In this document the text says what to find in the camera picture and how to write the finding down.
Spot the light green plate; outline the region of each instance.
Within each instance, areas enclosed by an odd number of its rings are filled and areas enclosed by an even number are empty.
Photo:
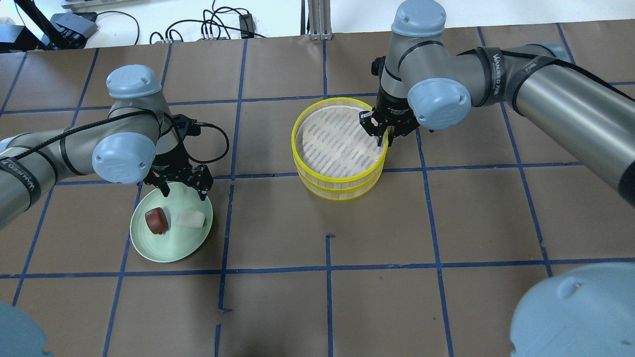
[[[213,211],[208,197],[204,201],[195,189],[180,182],[168,184],[170,194],[163,197],[161,190],[155,189],[144,197],[132,214],[130,221],[130,241],[144,258],[153,262],[167,263],[183,259],[192,254],[207,237],[211,229]],[[168,219],[168,231],[153,234],[145,223],[145,213],[161,207]],[[202,228],[182,227],[176,224],[182,210],[197,210],[205,215]]]

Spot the dark red object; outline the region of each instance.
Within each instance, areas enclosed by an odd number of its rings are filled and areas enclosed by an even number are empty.
[[[153,234],[163,234],[168,230],[168,219],[161,207],[153,208],[145,213],[145,223]]]

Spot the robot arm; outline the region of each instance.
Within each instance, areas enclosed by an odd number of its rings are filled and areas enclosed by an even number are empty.
[[[161,85],[145,66],[115,70],[107,86],[115,98],[108,119],[0,142],[0,229],[59,180],[95,172],[111,182],[143,180],[164,196],[170,192],[168,180],[183,182],[204,199],[213,183],[211,173],[205,165],[193,167],[183,145],[186,135],[200,134],[201,124],[170,114]]]
[[[508,102],[635,206],[635,102],[569,64],[556,44],[501,50],[479,47],[451,57],[441,33],[445,10],[433,0],[398,9],[380,78],[377,105],[360,123],[389,145],[419,125],[458,124],[471,107]]]

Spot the yellow rim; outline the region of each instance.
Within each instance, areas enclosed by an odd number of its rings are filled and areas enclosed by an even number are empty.
[[[298,150],[295,147],[295,135],[297,133],[298,127],[304,121],[304,119],[306,119],[306,117],[309,115],[309,113],[313,113],[314,111],[320,109],[322,105],[327,104],[328,102],[334,102],[336,100],[355,102],[355,103],[361,104],[364,108],[368,109],[369,111],[373,109],[373,107],[371,107],[367,103],[364,103],[361,100],[357,100],[357,99],[354,99],[354,98],[337,97],[337,98],[328,98],[328,99],[320,100],[319,102],[317,102],[317,103],[313,104],[312,106],[306,108],[300,114],[298,119],[295,121],[295,124],[293,125],[293,130],[291,131],[291,150],[293,151],[293,157],[295,158],[296,162],[310,176],[315,177],[318,180],[322,180],[322,181],[328,182],[330,184],[346,184],[348,182],[352,182],[352,181],[357,181],[359,179],[363,179],[364,177],[368,176],[370,173],[375,171],[375,169],[384,162],[384,159],[386,157],[386,152],[388,151],[388,145],[386,145],[386,140],[384,140],[384,148],[382,150],[382,154],[380,156],[380,159],[377,160],[372,166],[370,166],[369,169],[367,169],[366,171],[364,171],[362,173],[358,173],[355,176],[350,176],[350,177],[328,177],[328,176],[324,176],[324,175],[322,175],[320,173],[317,173],[317,172],[311,170],[302,161],[302,159],[300,159],[300,155],[298,155]]]
[[[355,192],[358,191],[362,188],[364,188],[365,186],[368,186],[368,184],[370,182],[372,182],[373,180],[375,180],[379,175],[382,174],[381,170],[377,170],[377,172],[375,172],[367,181],[365,181],[362,184],[359,184],[357,186],[354,187],[348,187],[346,189],[330,189],[324,186],[320,186],[319,184],[316,184],[315,182],[311,181],[311,179],[309,177],[307,177],[301,170],[298,170],[298,174],[301,175],[311,186],[315,187],[316,189],[319,189],[321,191],[326,191],[328,193],[334,193],[334,194],[344,194],[344,193],[349,193],[349,192]]]
[[[309,190],[311,193],[313,193],[314,195],[316,195],[317,197],[323,198],[323,199],[327,199],[329,201],[334,201],[334,202],[344,202],[344,201],[350,201],[356,198],[359,198],[361,196],[364,196],[365,194],[367,194],[368,192],[370,192],[371,189],[373,189],[373,187],[375,185],[377,185],[377,182],[379,182],[379,180],[375,181],[371,186],[369,186],[369,188],[367,190],[365,190],[364,192],[362,192],[361,194],[358,194],[357,196],[353,196],[353,197],[348,197],[348,198],[331,198],[331,197],[326,197],[323,196],[322,194],[320,194],[319,192],[316,192],[314,189],[312,189],[311,187],[309,187],[307,185],[307,183],[304,181],[306,180],[306,178],[303,179],[300,178],[300,181],[302,181],[302,184],[304,185],[304,187],[307,188],[307,190]]]

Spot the white mesh basket bottom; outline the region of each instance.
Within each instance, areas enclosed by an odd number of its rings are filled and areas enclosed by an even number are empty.
[[[313,112],[298,127],[295,147],[313,171],[333,178],[363,173],[376,163],[382,148],[359,124],[362,109],[332,105]]]

